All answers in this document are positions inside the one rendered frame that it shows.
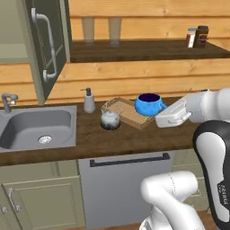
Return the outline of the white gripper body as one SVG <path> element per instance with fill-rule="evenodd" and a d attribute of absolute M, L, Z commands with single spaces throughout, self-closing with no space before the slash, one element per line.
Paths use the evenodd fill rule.
<path fill-rule="evenodd" d="M 157 114 L 155 116 L 155 122 L 159 128 L 177 127 L 190 116 L 191 112 L 186 111 L 186 97 L 182 97 Z"/>

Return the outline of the blue mug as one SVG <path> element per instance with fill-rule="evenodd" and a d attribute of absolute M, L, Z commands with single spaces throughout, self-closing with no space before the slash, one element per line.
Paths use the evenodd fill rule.
<path fill-rule="evenodd" d="M 153 117 L 167 106 L 156 93 L 141 93 L 135 100 L 135 110 L 140 115 Z"/>

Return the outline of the wooden tray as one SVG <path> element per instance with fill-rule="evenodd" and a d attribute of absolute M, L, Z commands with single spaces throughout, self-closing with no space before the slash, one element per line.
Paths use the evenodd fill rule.
<path fill-rule="evenodd" d="M 102 105 L 103 111 L 120 113 L 120 120 L 131 127 L 143 129 L 155 120 L 154 117 L 147 117 L 136 112 L 135 103 L 125 98 L 116 97 Z"/>

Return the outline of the green lower cabinet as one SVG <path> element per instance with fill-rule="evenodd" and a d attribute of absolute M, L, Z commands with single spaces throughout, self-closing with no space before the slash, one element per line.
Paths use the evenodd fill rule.
<path fill-rule="evenodd" d="M 199 159 L 192 148 L 175 151 L 172 171 L 186 171 L 189 175 L 186 184 L 192 194 L 186 198 L 185 203 L 193 206 L 196 210 L 207 210 L 209 204 L 204 175 Z"/>

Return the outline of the green cabinet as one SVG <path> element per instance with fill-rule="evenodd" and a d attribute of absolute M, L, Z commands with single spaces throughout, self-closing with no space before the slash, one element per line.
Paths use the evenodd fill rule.
<path fill-rule="evenodd" d="M 0 94 L 19 95 L 20 105 L 45 102 L 42 64 L 25 0 L 0 0 Z"/>
<path fill-rule="evenodd" d="M 207 210 L 209 204 L 204 175 L 199 159 L 192 148 L 175 151 L 172 171 L 186 171 L 189 175 L 186 184 L 192 194 L 186 198 L 185 203 L 193 206 L 196 210 Z"/>

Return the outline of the green lower cabinet door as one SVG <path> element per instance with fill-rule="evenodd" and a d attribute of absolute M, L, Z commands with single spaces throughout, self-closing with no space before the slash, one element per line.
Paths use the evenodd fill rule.
<path fill-rule="evenodd" d="M 84 226 L 80 177 L 4 183 L 3 188 L 7 198 L 9 188 L 13 188 L 18 197 L 22 210 L 13 210 L 13 213 L 22 230 Z"/>

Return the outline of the green upper cabinet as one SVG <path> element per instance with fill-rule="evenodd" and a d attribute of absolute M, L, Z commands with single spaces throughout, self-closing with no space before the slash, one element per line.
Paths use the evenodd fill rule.
<path fill-rule="evenodd" d="M 0 0 L 0 94 L 19 95 L 20 105 L 45 102 L 42 64 L 25 0 Z"/>

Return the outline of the dark wooden shelf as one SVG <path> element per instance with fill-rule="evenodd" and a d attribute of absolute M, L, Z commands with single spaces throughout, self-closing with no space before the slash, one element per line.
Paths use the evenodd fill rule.
<path fill-rule="evenodd" d="M 97 40 L 91 44 L 74 41 L 70 54 L 74 63 L 210 58 L 230 58 L 230 51 L 209 42 L 204 48 L 189 49 L 185 40 L 122 40 L 118 44 Z"/>

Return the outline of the small jar with blue lid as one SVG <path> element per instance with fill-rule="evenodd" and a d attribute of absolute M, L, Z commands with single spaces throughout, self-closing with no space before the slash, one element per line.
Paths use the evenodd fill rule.
<path fill-rule="evenodd" d="M 193 43 L 195 40 L 195 36 L 196 36 L 196 28 L 189 28 L 187 31 L 187 37 L 186 37 L 186 46 L 188 48 L 192 48 L 193 47 Z"/>

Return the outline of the dark brown jar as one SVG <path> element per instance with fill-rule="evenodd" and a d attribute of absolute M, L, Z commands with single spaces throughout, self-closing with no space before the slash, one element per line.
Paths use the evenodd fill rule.
<path fill-rule="evenodd" d="M 195 40 L 193 43 L 194 48 L 204 48 L 208 38 L 208 26 L 200 25 L 196 29 Z"/>

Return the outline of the grey dishwasher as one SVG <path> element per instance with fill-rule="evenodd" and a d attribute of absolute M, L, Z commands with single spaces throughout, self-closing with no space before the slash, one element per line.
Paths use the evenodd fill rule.
<path fill-rule="evenodd" d="M 90 160 L 99 163 L 155 157 L 163 153 L 168 153 L 171 159 L 90 167 Z M 173 158 L 174 152 L 166 151 L 80 159 L 86 228 L 91 230 L 142 222 L 150 214 L 151 206 L 141 197 L 141 181 L 149 176 L 170 172 Z"/>

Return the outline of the beige cup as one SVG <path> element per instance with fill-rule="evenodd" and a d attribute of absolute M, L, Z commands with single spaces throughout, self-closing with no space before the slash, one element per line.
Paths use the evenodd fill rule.
<path fill-rule="evenodd" d="M 93 43 L 94 40 L 94 18 L 84 17 L 82 19 L 84 41 L 87 43 Z"/>
<path fill-rule="evenodd" d="M 111 17 L 109 19 L 109 37 L 112 45 L 118 45 L 120 40 L 121 19 Z"/>

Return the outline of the grey sink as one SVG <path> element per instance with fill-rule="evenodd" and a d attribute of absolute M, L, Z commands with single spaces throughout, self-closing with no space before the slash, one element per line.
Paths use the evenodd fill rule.
<path fill-rule="evenodd" d="M 76 106 L 0 110 L 0 153 L 75 146 Z"/>

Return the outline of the green drawer front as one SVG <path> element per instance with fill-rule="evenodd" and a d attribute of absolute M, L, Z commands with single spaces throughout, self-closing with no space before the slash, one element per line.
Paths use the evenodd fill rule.
<path fill-rule="evenodd" d="M 0 166 L 0 183 L 80 177 L 76 160 Z"/>

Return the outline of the grey tap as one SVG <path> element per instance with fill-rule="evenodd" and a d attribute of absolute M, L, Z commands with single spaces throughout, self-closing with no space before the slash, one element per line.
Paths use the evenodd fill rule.
<path fill-rule="evenodd" d="M 18 96 L 14 93 L 3 93 L 2 94 L 2 101 L 4 104 L 4 111 L 6 113 L 11 112 L 11 105 L 15 105 L 16 101 L 18 100 Z"/>

